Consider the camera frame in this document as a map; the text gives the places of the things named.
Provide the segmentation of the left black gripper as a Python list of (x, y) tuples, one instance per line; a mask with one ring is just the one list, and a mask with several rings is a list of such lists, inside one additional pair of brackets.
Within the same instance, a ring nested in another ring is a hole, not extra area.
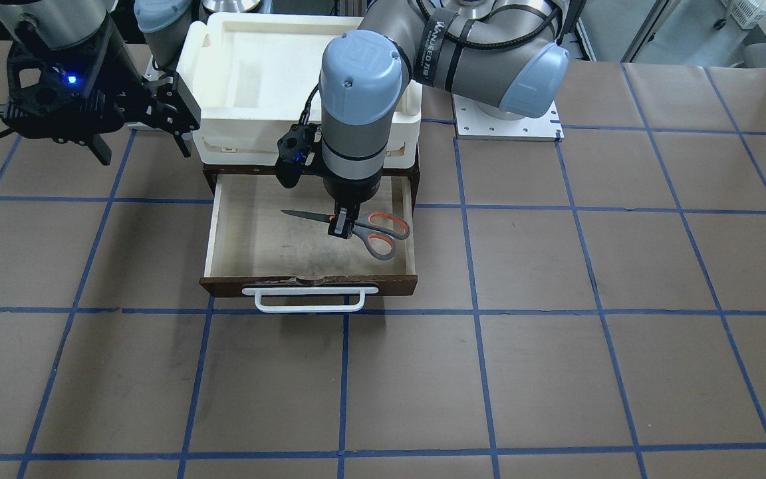
[(329, 219), (328, 235), (341, 239), (350, 239), (354, 224), (358, 220), (360, 204), (372, 199), (379, 191), (381, 175), (373, 175), (362, 180), (329, 176), (324, 179), (324, 187), (334, 200), (334, 215)]

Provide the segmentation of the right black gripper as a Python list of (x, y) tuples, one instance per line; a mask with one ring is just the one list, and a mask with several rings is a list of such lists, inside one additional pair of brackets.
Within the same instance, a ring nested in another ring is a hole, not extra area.
[(112, 149), (101, 133), (121, 130), (126, 122), (143, 124), (172, 134), (182, 155), (192, 157), (193, 133), (200, 128), (201, 108), (177, 73), (149, 81), (134, 67), (103, 67), (97, 78), (103, 106), (97, 133), (85, 134), (83, 145), (103, 165), (112, 161)]

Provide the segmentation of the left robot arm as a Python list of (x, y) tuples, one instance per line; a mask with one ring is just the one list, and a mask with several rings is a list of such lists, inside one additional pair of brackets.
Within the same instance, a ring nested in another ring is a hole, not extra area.
[(323, 52), (319, 75), (328, 233), (349, 238), (376, 194), (393, 117), (412, 82), (519, 117), (553, 103), (569, 63), (565, 1), (376, 1)]

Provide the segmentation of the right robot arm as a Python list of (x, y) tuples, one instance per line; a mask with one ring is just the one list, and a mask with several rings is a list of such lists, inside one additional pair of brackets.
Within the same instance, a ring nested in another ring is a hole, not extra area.
[(13, 37), (4, 124), (30, 139), (73, 142), (107, 166), (103, 134), (142, 122), (192, 154), (200, 109), (173, 73), (150, 81), (130, 56), (103, 1), (0, 1)]

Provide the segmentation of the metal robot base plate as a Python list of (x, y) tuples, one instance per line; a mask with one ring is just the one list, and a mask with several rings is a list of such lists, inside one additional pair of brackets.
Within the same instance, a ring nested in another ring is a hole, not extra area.
[(453, 108), (459, 136), (472, 140), (562, 140), (563, 126), (556, 103), (544, 115), (529, 118), (454, 94)]

